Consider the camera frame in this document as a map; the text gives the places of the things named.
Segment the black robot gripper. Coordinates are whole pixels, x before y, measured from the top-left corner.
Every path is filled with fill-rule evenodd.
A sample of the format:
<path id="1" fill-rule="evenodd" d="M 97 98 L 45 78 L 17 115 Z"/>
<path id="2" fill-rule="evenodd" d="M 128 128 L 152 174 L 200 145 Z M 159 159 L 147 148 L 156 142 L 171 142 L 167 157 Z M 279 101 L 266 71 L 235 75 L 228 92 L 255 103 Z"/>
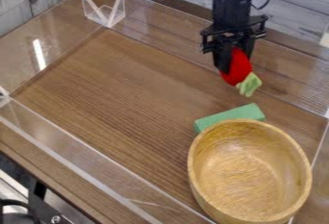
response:
<path id="1" fill-rule="evenodd" d="M 262 10 L 270 0 L 255 7 L 251 0 L 212 0 L 212 25 L 200 31 L 202 52 L 214 52 L 214 66 L 228 73 L 232 46 L 239 47 L 250 58 L 255 41 L 264 37 L 268 16 L 251 15 Z"/>

